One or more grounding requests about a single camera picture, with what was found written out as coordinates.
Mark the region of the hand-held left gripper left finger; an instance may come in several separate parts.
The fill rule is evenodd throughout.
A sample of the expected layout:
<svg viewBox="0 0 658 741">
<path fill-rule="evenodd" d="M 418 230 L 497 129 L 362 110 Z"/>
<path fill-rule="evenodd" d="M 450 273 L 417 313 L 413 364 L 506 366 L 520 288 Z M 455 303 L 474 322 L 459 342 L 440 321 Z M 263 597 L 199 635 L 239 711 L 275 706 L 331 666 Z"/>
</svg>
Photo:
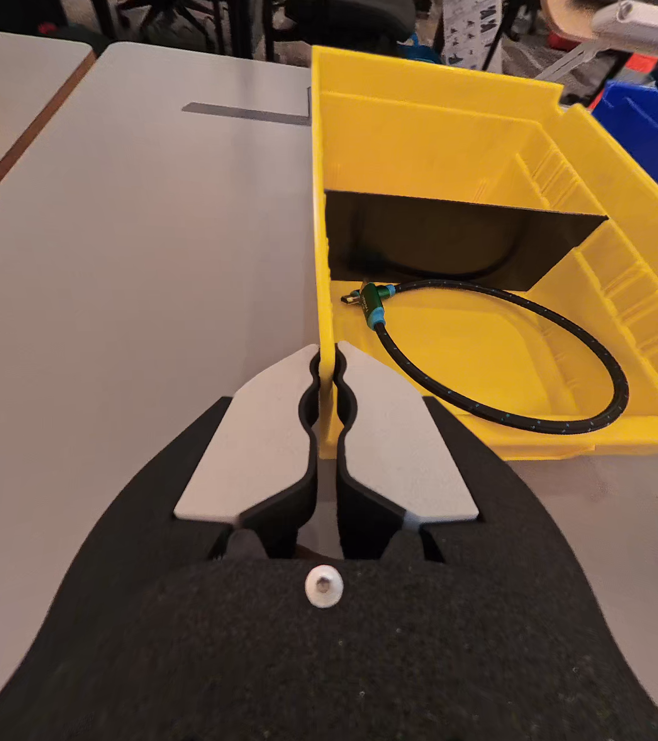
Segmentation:
<svg viewBox="0 0 658 741">
<path fill-rule="evenodd" d="M 269 557 L 290 559 L 317 502 L 319 347 L 283 358 L 227 401 L 174 516 L 253 531 Z"/>
</svg>

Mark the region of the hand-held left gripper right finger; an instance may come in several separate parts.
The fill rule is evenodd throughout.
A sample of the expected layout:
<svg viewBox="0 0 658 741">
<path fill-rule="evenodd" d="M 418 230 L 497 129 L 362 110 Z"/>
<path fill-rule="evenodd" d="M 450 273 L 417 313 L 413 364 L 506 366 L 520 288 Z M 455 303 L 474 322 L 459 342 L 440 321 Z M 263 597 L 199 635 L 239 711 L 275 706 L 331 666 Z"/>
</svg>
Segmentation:
<svg viewBox="0 0 658 741">
<path fill-rule="evenodd" d="M 399 531 L 478 518 L 422 394 L 349 342 L 336 345 L 336 506 L 346 559 L 379 559 Z"/>
</svg>

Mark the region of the yellow plastic bin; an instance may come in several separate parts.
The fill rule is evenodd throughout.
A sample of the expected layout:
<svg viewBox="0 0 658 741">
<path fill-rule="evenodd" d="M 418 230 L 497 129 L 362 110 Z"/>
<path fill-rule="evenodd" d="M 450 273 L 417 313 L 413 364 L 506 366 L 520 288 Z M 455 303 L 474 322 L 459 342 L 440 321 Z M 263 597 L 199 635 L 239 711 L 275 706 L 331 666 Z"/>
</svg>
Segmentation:
<svg viewBox="0 0 658 741">
<path fill-rule="evenodd" d="M 315 47 L 314 244 L 323 457 L 342 428 L 333 384 L 346 341 L 400 372 L 341 295 L 361 277 L 330 266 L 326 192 L 378 193 L 606 217 L 528 291 L 588 331 L 629 382 L 621 417 L 579 436 L 516 431 L 443 403 L 506 460 L 658 453 L 658 185 L 552 83 Z M 506 412 L 577 420 L 612 397 L 605 368 L 547 320 L 490 296 L 422 290 L 391 299 L 390 335 L 431 378 Z"/>
</svg>

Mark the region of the blue plastic bin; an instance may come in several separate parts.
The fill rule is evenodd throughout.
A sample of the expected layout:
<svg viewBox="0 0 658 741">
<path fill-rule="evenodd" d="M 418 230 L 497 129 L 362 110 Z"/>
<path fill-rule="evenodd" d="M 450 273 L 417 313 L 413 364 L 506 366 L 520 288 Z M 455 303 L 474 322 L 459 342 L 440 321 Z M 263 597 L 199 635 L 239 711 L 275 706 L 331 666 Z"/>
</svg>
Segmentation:
<svg viewBox="0 0 658 741">
<path fill-rule="evenodd" d="M 658 90 L 611 81 L 592 114 L 658 184 Z"/>
</svg>

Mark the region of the grey desk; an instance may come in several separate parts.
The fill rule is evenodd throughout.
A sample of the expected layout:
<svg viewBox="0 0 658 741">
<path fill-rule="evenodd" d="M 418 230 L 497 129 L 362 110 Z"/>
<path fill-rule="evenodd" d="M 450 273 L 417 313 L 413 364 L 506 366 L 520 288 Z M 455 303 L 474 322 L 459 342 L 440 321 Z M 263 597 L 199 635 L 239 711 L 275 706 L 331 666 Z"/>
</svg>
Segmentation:
<svg viewBox="0 0 658 741">
<path fill-rule="evenodd" d="M 114 44 L 0 185 L 0 739 L 658 739 L 658 461 L 533 459 L 544 505 L 399 369 L 478 518 L 346 559 L 319 377 L 292 558 L 174 516 L 227 399 L 321 361 L 313 118 L 181 109 L 311 79 Z"/>
</svg>

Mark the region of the black divider panel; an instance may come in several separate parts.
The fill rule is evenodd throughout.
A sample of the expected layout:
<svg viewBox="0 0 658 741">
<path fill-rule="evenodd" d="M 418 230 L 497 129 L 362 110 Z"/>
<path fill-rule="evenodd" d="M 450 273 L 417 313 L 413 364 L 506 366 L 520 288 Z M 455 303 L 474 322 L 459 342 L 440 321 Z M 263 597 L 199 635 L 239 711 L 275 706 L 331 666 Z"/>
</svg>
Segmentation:
<svg viewBox="0 0 658 741">
<path fill-rule="evenodd" d="M 401 283 L 450 279 L 525 292 L 607 216 L 328 190 L 331 276 Z"/>
</svg>

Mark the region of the grey tape strip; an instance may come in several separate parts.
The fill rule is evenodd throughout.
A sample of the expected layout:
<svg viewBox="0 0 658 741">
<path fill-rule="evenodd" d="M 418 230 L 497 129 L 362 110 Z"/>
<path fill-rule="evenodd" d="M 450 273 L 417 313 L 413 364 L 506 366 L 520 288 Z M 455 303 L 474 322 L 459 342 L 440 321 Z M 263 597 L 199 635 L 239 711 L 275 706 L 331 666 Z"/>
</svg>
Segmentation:
<svg viewBox="0 0 658 741">
<path fill-rule="evenodd" d="M 258 110 L 243 107 L 221 106 L 203 102 L 190 102 L 182 107 L 182 113 L 193 113 L 220 118 L 234 118 L 251 122 L 273 123 L 297 127 L 311 127 L 312 125 L 312 89 L 306 88 L 307 112 L 279 113 L 271 110 Z"/>
</svg>

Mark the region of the white printed sheet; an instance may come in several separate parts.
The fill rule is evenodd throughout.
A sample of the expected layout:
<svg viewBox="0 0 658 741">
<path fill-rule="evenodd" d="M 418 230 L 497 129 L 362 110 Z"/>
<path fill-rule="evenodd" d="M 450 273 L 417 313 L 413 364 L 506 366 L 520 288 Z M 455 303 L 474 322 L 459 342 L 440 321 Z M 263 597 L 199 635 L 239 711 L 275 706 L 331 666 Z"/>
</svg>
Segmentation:
<svg viewBox="0 0 658 741">
<path fill-rule="evenodd" d="M 443 63 L 481 71 L 502 21 L 502 1 L 443 1 Z"/>
</svg>

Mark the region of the black office chair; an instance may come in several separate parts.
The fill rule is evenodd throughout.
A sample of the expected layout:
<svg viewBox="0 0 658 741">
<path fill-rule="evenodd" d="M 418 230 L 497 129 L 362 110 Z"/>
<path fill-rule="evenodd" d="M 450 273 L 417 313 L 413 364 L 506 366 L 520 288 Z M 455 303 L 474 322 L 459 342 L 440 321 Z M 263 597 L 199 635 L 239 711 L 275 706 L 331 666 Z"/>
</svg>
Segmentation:
<svg viewBox="0 0 658 741">
<path fill-rule="evenodd" d="M 395 56 L 397 45 L 414 34 L 413 1 L 284 1 L 262 2 L 265 57 L 275 61 L 275 43 Z"/>
</svg>

